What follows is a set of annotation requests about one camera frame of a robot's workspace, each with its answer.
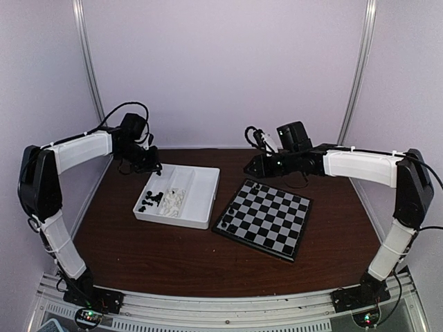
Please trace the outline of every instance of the black and white chessboard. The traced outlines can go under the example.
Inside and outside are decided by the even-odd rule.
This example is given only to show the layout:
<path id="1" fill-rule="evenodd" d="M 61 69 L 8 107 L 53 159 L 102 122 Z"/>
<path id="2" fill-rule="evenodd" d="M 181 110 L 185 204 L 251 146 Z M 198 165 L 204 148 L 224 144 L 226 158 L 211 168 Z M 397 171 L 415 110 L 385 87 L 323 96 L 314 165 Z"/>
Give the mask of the black and white chessboard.
<path id="1" fill-rule="evenodd" d="M 311 206 L 305 197 L 245 180 L 213 231 L 294 261 Z"/>

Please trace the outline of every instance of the white robotic arm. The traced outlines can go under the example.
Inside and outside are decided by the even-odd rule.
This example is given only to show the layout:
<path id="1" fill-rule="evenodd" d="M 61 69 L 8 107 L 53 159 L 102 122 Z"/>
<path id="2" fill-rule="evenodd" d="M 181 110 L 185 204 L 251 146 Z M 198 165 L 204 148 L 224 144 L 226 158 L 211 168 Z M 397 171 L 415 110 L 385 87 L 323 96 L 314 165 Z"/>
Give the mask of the white robotic arm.
<path id="1" fill-rule="evenodd" d="M 277 131 L 286 151 L 267 154 L 260 149 L 264 153 L 254 157 L 244 168 L 247 174 L 257 178 L 283 176 L 292 172 L 302 172 L 305 176 L 346 176 L 396 189 L 391 229 L 363 274 L 361 285 L 354 292 L 347 289 L 332 294 L 334 303 L 338 304 L 336 311 L 374 304 L 375 298 L 384 289 L 384 281 L 397 262 L 406 256 L 433 199 L 433 186 L 427 169 L 422 166 L 422 155 L 416 149 L 404 154 L 396 151 L 378 154 L 328 144 L 312 147 L 301 122 L 287 124 L 277 128 Z M 263 146 L 258 141 L 260 137 L 263 137 L 262 131 L 256 129 L 254 138 L 258 147 Z"/>
<path id="2" fill-rule="evenodd" d="M 146 119 L 127 113 L 119 127 L 101 127 L 51 143 L 25 149 L 19 178 L 19 198 L 28 222 L 40 234 L 47 253 L 60 268 L 66 282 L 64 299 L 99 311 L 118 313 L 122 294 L 93 287 L 93 277 L 79 256 L 62 215 L 62 193 L 58 176 L 88 160 L 113 155 L 127 160 L 136 173 L 160 172 L 157 148 L 150 146 Z"/>

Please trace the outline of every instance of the wooden table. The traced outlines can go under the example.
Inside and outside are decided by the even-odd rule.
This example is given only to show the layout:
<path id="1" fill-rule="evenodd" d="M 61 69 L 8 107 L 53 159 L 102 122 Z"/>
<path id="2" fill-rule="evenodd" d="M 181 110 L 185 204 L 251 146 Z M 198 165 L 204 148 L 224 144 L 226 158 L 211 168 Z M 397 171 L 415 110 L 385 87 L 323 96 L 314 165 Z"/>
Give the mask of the wooden table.
<path id="1" fill-rule="evenodd" d="M 163 150 L 162 163 L 218 167 L 210 227 L 245 179 L 257 153 L 243 149 Z M 295 263 L 285 262 L 209 230 L 135 219 L 132 208 L 149 175 L 107 171 L 80 226 L 75 245 L 97 285 L 178 296 L 281 295 L 357 284 L 379 240 L 347 178 L 309 177 L 292 190 L 281 178 L 263 183 L 314 200 Z M 302 184 L 300 174 L 285 178 Z"/>

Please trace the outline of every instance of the metal vent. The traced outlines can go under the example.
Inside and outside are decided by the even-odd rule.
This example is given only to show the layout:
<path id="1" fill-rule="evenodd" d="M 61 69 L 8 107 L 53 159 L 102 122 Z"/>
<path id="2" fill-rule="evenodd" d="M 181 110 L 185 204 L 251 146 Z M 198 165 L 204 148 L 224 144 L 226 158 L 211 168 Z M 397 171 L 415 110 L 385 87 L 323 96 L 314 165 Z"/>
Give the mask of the metal vent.
<path id="1" fill-rule="evenodd" d="M 122 332 L 332 332 L 330 320 L 268 329 L 185 329 L 177 326 L 157 326 L 114 318 L 112 329 Z"/>
<path id="2" fill-rule="evenodd" d="M 74 318 L 75 315 L 74 310 L 71 310 L 69 307 L 63 306 L 61 304 L 49 303 L 46 310 L 65 318 Z"/>

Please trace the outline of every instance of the white wall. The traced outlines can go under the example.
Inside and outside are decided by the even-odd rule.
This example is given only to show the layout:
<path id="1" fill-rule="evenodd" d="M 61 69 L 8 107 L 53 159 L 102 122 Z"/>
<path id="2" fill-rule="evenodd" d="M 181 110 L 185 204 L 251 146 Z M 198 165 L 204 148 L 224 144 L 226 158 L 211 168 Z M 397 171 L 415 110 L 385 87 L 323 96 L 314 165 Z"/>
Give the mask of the white wall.
<path id="1" fill-rule="evenodd" d="M 95 0 L 84 12 L 106 112 L 144 102 L 160 147 L 245 147 L 248 125 L 278 141 L 275 128 L 296 120 L 314 143 L 336 142 L 365 5 Z"/>
<path id="2" fill-rule="evenodd" d="M 23 150 L 98 120 L 71 1 L 2 1 L 0 45 L 0 329 L 23 331 L 42 273 L 53 267 L 17 198 Z M 104 165 L 94 160 L 62 175 L 69 230 Z"/>
<path id="3" fill-rule="evenodd" d="M 346 143 L 389 151 L 422 151 L 443 176 L 443 2 L 379 1 L 372 50 Z M 376 223 L 387 232 L 395 193 L 360 182 Z M 424 225 L 443 225 L 442 190 Z M 443 232 L 419 236 L 407 259 L 434 332 L 443 312 Z"/>

